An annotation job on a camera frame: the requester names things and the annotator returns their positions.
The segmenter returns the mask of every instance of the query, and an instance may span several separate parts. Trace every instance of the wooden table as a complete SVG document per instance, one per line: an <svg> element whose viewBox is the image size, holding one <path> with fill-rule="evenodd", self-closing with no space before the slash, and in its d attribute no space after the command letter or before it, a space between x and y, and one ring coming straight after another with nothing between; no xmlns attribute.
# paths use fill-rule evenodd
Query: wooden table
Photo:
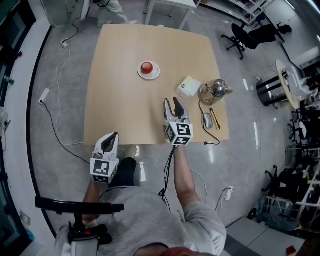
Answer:
<svg viewBox="0 0 320 256"><path fill-rule="evenodd" d="M263 83L258 82L258 84L256 85L256 91L258 93L258 97L259 97L260 101L262 102L263 105L268 107L271 104L288 100L294 109L298 109L300 103L293 98L293 96L290 92L290 89L287 85L287 82L286 82L287 81L286 77L293 76L293 74L288 74L286 72L285 64L283 64L278 59L275 61L275 67L276 67L276 72L277 72L278 76L276 76L266 82L263 82ZM270 85L271 83L274 83L276 81L280 81L280 83L277 85L274 85L270 88L266 88L267 85ZM269 92L271 92L277 88L281 88L281 87L284 90L284 94L280 95L280 96L276 96L273 99L270 99Z"/></svg>
<svg viewBox="0 0 320 256"><path fill-rule="evenodd" d="M143 61L160 66L160 76L144 80L137 72ZM210 40L202 35L146 25L104 25L91 66L85 106L84 144L119 133L120 145L165 144L164 99L173 105L175 89L187 77L206 83L220 78ZM201 124L198 97L186 102L193 124L192 142L214 141ZM209 107L202 105L210 113ZM229 139L226 103L213 106L221 130Z"/></svg>

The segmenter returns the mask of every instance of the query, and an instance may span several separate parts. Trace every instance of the computer mouse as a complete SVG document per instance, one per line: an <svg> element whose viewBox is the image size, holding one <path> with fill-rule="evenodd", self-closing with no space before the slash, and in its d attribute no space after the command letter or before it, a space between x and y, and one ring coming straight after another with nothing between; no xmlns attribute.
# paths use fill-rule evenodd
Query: computer mouse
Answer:
<svg viewBox="0 0 320 256"><path fill-rule="evenodd" d="M205 113L203 115L203 120L204 120L205 127L207 129L211 129L212 127L214 127L214 122L213 122L212 117L209 113Z"/></svg>

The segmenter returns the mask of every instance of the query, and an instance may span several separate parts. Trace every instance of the white cube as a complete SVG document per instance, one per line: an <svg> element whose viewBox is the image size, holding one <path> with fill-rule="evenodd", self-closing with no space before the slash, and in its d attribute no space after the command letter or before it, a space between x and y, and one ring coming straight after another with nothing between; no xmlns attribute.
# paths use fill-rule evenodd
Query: white cube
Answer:
<svg viewBox="0 0 320 256"><path fill-rule="evenodd" d="M91 158L90 173L95 182L110 184L117 173L117 162Z"/></svg>
<svg viewBox="0 0 320 256"><path fill-rule="evenodd" d="M165 134L173 146L187 146L194 137L193 125L183 122L170 122Z"/></svg>

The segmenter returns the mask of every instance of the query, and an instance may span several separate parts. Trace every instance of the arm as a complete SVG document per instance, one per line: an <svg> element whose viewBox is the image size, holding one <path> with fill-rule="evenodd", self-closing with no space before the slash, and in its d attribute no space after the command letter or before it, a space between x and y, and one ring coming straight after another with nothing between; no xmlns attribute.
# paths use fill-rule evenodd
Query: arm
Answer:
<svg viewBox="0 0 320 256"><path fill-rule="evenodd" d="M99 203L100 202L100 187L98 183L94 182L92 179L89 183L88 189L86 190L84 203ZM82 222L84 225L88 225L90 222L94 221L98 215L82 215Z"/></svg>
<svg viewBox="0 0 320 256"><path fill-rule="evenodd" d="M183 146L174 150L174 185L183 209L191 202L200 201Z"/></svg>

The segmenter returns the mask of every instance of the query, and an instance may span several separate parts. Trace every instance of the black pants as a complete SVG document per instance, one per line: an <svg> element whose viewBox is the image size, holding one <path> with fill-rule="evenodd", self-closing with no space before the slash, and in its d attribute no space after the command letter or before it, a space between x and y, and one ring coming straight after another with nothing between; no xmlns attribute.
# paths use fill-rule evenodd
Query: black pants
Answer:
<svg viewBox="0 0 320 256"><path fill-rule="evenodd" d="M110 185L110 188L120 187L120 186L134 186L134 174L136 170L137 162L131 157L123 159L116 172L116 175L113 177Z"/></svg>

